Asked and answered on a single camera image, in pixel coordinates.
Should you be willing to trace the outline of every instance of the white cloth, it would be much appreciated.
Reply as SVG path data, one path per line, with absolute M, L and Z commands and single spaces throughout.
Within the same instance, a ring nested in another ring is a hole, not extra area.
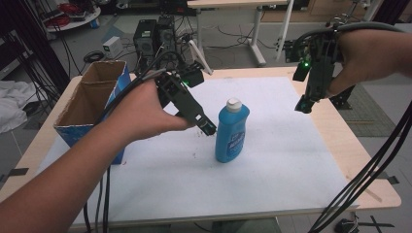
M 33 83 L 0 81 L 0 133 L 10 131 L 27 121 L 22 109 L 37 101 L 36 88 Z

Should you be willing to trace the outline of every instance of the blue cardboard box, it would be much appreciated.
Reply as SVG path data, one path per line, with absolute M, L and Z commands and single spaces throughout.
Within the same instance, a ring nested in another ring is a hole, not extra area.
M 93 62 L 54 123 L 54 129 L 73 147 L 92 128 L 105 106 L 129 83 L 126 62 Z M 119 152 L 112 164 L 121 164 L 123 152 Z

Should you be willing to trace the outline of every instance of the dish soap bottle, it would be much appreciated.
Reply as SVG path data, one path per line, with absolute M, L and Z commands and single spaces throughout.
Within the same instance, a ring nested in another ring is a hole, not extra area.
M 236 98 L 230 98 L 219 112 L 215 156 L 222 163 L 233 160 L 242 150 L 245 141 L 246 119 L 249 109 Z

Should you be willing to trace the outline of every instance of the white bottle cap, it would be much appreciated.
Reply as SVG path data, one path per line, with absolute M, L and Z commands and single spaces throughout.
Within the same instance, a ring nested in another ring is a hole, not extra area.
M 230 98 L 226 102 L 226 108 L 231 113 L 238 113 L 242 108 L 242 102 L 236 98 Z

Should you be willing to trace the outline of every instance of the human hand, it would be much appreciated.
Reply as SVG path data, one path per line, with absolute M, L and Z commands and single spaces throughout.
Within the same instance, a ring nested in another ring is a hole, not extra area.
M 193 127 L 184 118 L 172 116 L 161 108 L 154 80 L 145 81 L 130 91 L 105 121 L 108 127 L 121 133 L 118 136 L 127 144 Z
M 393 73 L 411 76 L 411 35 L 383 30 L 356 30 L 339 36 L 343 70 L 332 81 L 328 97 L 364 81 L 386 78 Z

